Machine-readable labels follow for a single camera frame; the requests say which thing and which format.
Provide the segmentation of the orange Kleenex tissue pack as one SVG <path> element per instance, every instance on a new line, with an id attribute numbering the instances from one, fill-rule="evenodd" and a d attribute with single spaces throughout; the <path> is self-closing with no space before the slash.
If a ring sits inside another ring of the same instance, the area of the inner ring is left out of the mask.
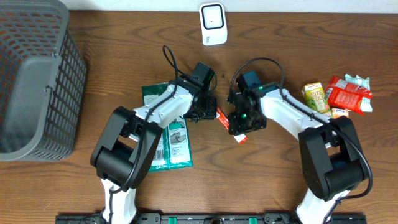
<path id="1" fill-rule="evenodd" d="M 331 113 L 332 113 L 332 118 L 336 119 L 342 116 L 345 117 L 349 117 L 349 110 L 347 109 L 341 109 L 341 108 L 332 108 L 331 109 Z"/>

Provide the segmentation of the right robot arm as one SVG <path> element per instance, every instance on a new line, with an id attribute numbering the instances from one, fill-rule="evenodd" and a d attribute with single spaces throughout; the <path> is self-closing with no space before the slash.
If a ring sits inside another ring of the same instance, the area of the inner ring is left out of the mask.
<path id="1" fill-rule="evenodd" d="M 331 119 L 296 100 L 277 83 L 240 84 L 230 91 L 229 133 L 243 134 L 266 127 L 267 120 L 281 125 L 299 141 L 302 170 L 308 186 L 295 211 L 297 223 L 327 223 L 336 206 L 352 199 L 350 192 L 362 181 L 373 184 L 353 122 Z"/>

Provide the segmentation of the green 3M gloves pack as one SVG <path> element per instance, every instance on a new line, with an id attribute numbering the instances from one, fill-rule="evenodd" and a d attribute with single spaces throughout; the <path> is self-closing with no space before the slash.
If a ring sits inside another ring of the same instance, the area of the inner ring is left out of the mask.
<path id="1" fill-rule="evenodd" d="M 142 95 L 144 108 L 154 109 L 148 121 L 155 121 L 164 129 L 149 171 L 192 167 L 187 122 L 182 118 L 192 102 L 189 91 L 163 83 L 143 86 Z"/>

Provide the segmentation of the green tea drink carton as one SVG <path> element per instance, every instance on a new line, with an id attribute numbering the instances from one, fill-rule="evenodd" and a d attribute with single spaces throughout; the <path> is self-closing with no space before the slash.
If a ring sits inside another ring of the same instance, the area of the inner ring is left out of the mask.
<path id="1" fill-rule="evenodd" d="M 320 82 L 306 84 L 302 88 L 302 94 L 308 107 L 325 116 L 332 116 L 331 108 Z"/>

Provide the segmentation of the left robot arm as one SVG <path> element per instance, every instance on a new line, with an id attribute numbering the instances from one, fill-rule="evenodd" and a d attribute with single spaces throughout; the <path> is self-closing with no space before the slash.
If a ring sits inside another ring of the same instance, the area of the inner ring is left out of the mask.
<path id="1" fill-rule="evenodd" d="M 203 106 L 210 82 L 172 80 L 165 91 L 141 107 L 116 108 L 90 158 L 105 190 L 104 223 L 131 223 L 136 189 L 148 174 L 164 129 Z"/>

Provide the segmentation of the red snack bag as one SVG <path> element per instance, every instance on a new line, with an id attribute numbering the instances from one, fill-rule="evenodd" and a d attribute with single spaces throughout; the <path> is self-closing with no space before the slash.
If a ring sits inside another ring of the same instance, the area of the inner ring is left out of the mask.
<path id="1" fill-rule="evenodd" d="M 325 88 L 325 97 L 328 104 L 334 108 L 347 109 L 363 115 L 363 98 L 371 99 L 373 94 L 363 86 L 332 76 Z"/>

